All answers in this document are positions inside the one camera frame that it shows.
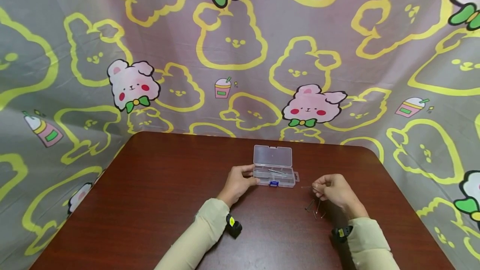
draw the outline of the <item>pink bunny face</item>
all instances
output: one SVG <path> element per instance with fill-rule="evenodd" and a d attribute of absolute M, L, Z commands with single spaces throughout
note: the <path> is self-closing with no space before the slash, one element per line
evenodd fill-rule
<path fill-rule="evenodd" d="M 118 59 L 108 67 L 115 106 L 130 113 L 135 105 L 149 106 L 149 101 L 160 94 L 160 85 L 154 81 L 154 68 L 148 62 L 134 62 L 131 66 Z"/>
<path fill-rule="evenodd" d="M 322 93 L 318 85 L 301 86 L 283 109 L 283 118 L 291 120 L 291 127 L 313 127 L 315 123 L 329 122 L 342 111 L 340 102 L 346 97 L 344 91 Z"/>

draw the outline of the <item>plastic box lid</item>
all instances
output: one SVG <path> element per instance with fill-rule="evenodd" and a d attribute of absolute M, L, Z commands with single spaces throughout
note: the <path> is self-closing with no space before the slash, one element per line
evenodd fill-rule
<path fill-rule="evenodd" d="M 253 163 L 256 165 L 291 167 L 292 149 L 290 147 L 255 145 L 253 147 Z"/>

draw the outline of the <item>beige sleeve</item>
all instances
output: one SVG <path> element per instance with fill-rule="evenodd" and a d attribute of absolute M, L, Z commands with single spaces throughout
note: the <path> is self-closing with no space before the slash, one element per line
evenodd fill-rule
<path fill-rule="evenodd" d="M 203 255 L 220 239 L 230 209 L 211 198 L 203 204 L 195 221 L 168 249 L 155 270 L 193 270 Z"/>
<path fill-rule="evenodd" d="M 399 270 L 375 220 L 361 217 L 350 220 L 348 225 L 353 226 L 348 246 L 357 270 Z"/>

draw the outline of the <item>bunny ear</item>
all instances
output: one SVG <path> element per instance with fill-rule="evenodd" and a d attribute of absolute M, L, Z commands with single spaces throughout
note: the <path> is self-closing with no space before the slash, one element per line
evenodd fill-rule
<path fill-rule="evenodd" d="M 322 89 L 316 84 L 311 84 L 311 85 L 305 85 L 305 86 L 300 86 L 297 89 L 297 93 L 295 93 L 295 96 L 297 95 L 303 95 L 303 94 L 318 94 L 322 92 Z"/>
<path fill-rule="evenodd" d="M 333 105 L 342 102 L 347 97 L 347 93 L 345 93 L 344 91 L 325 92 L 323 93 L 323 95 L 326 96 L 326 102 L 332 103 Z"/>
<path fill-rule="evenodd" d="M 135 67 L 138 72 L 142 73 L 145 76 L 150 76 L 154 70 L 154 68 L 146 61 L 142 62 L 134 62 L 132 67 Z"/>
<path fill-rule="evenodd" d="M 118 59 L 113 63 L 111 63 L 110 66 L 108 66 L 107 74 L 109 77 L 112 77 L 127 67 L 128 67 L 128 63 L 126 61 L 122 59 Z"/>

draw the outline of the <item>black wrist device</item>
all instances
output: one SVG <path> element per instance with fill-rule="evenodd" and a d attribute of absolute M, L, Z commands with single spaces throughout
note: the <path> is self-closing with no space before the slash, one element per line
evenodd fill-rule
<path fill-rule="evenodd" d="M 235 219 L 233 219 L 233 217 L 230 214 L 228 214 L 227 227 L 225 229 L 234 239 L 236 239 L 240 235 L 242 227 L 240 222 L 235 221 Z"/>
<path fill-rule="evenodd" d="M 344 228 L 334 228 L 332 229 L 333 238 L 340 243 L 345 243 L 347 241 L 348 235 L 351 234 L 353 226 L 345 226 Z"/>

